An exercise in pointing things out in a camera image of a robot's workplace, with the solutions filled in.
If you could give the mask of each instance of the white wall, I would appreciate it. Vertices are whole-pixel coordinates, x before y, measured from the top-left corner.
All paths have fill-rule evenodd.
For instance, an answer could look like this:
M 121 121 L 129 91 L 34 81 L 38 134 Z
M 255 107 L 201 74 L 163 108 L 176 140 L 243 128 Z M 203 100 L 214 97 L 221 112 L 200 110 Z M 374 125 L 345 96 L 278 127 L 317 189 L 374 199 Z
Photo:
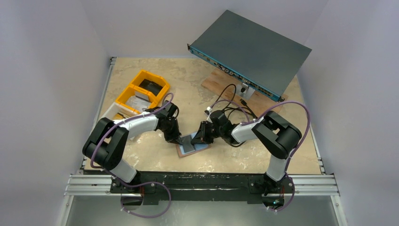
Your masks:
M 191 57 L 195 41 L 226 9 L 299 43 L 327 0 L 81 0 L 111 56 Z
M 330 0 L 305 45 L 304 99 L 351 226 L 398 225 L 399 2 Z
M 0 225 L 52 226 L 108 56 L 78 0 L 0 6 Z

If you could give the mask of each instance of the orange storage bin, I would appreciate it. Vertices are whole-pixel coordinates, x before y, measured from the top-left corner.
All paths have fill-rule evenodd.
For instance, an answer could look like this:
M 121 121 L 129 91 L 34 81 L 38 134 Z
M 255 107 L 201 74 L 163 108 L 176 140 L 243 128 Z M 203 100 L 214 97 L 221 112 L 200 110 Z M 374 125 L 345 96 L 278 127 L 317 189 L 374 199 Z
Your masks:
M 144 79 L 155 82 L 162 87 L 162 89 L 159 91 L 157 95 L 154 95 L 152 92 L 139 87 L 139 85 L 144 81 Z M 169 90 L 169 88 L 170 88 L 169 83 L 161 76 L 158 76 L 146 70 L 141 70 L 132 79 L 132 81 L 125 88 L 125 90 L 123 90 L 123 92 L 119 95 L 119 97 L 116 98 L 115 102 L 140 114 L 141 111 L 139 109 L 134 109 L 133 107 L 126 105 L 126 102 L 130 97 L 136 96 L 137 94 L 141 96 L 143 95 L 147 96 L 148 101 L 151 103 L 150 106 L 148 106 L 148 108 L 153 108 L 158 106 L 159 102 L 166 95 L 166 92 Z

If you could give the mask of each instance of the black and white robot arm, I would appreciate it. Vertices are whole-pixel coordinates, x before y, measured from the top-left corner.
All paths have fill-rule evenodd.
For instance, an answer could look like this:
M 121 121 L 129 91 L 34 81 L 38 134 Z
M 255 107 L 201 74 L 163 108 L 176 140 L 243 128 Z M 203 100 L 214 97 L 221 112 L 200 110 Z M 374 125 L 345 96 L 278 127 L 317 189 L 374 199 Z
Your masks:
M 229 145 L 242 144 L 245 141 L 259 139 L 271 153 L 269 167 L 264 175 L 267 187 L 278 187 L 286 175 L 287 163 L 293 149 L 298 145 L 302 134 L 298 128 L 274 111 L 250 124 L 232 124 L 226 115 L 216 110 L 210 113 L 208 120 L 201 122 L 192 144 L 213 143 L 221 137 Z
M 83 154 L 88 158 L 92 158 L 101 138 L 110 128 L 119 123 L 120 125 L 107 137 L 110 140 L 101 144 L 94 156 L 94 162 L 126 183 L 131 185 L 139 184 L 140 173 L 122 159 L 126 141 L 144 132 L 159 129 L 164 133 L 167 142 L 173 144 L 180 144 L 181 142 L 179 125 L 177 118 L 174 117 L 176 110 L 178 110 L 177 106 L 170 103 L 164 109 L 153 113 L 157 109 L 148 109 L 138 115 L 138 118 L 123 124 L 121 122 L 126 120 L 100 119 L 83 147 Z

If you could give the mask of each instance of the tabletop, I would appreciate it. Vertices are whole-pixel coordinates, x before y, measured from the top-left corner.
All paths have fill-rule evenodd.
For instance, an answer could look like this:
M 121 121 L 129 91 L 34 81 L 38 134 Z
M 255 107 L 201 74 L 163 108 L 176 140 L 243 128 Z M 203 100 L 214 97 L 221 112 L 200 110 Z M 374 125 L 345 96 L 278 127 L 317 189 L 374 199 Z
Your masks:
M 180 109 L 178 123 L 182 135 L 196 132 L 200 122 L 206 120 L 204 110 L 217 99 L 216 94 L 203 88 L 202 81 L 215 69 L 197 58 L 120 58 L 118 57 L 107 87 L 101 109 L 102 115 L 115 101 L 123 89 L 141 70 L 162 76 L 169 82 L 169 92 L 174 93 L 173 103 Z M 296 77 L 284 92 L 287 100 L 303 102 Z M 223 108 L 225 103 L 214 109 Z M 298 127 L 303 133 L 306 128 L 306 114 L 298 105 L 283 105 L 279 114 Z M 232 123 L 245 119 L 244 114 L 235 111 Z M 176 145 L 167 143 L 161 131 L 143 133 L 128 140 L 123 158 L 137 170 L 264 173 L 267 170 L 270 153 L 259 140 L 250 140 L 240 147 L 231 147 L 221 138 L 204 151 L 179 157 Z M 289 167 L 289 174 L 320 174 L 315 145 L 309 132 L 302 146 L 295 153 Z

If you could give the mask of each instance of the wooden board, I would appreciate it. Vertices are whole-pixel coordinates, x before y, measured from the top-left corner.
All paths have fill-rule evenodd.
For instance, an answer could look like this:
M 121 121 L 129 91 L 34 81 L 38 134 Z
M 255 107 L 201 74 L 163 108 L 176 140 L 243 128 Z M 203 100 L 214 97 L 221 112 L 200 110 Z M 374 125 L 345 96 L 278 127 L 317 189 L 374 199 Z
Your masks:
M 238 81 L 237 79 L 229 76 L 228 74 L 224 73 L 223 71 L 219 70 L 219 69 L 215 69 L 213 70 L 213 72 L 202 82 L 201 86 L 210 90 L 211 92 L 220 95 L 220 93 L 223 91 L 223 89 L 229 85 L 229 84 L 235 84 L 235 85 L 239 85 L 241 84 L 240 81 Z M 230 100 L 231 97 L 233 96 L 234 93 L 234 88 L 228 88 L 223 94 L 222 94 L 222 98 L 224 99 L 228 99 Z M 283 94 L 283 97 L 285 99 L 288 99 L 287 95 Z M 242 97 L 236 95 L 234 97 L 234 102 L 236 102 L 237 104 L 240 104 L 240 99 L 242 99 Z M 254 111 L 254 113 L 259 116 L 261 115 L 266 109 L 268 109 L 269 107 L 276 105 L 277 103 L 272 101 L 270 98 L 268 98 L 267 96 L 261 94 L 258 91 L 255 91 L 253 93 L 253 95 L 251 96 L 251 98 L 249 100 L 245 100 L 247 105 L 252 109 L 252 111 Z M 281 106 L 276 107 L 273 109 L 273 111 L 275 112 L 279 112 L 281 110 Z

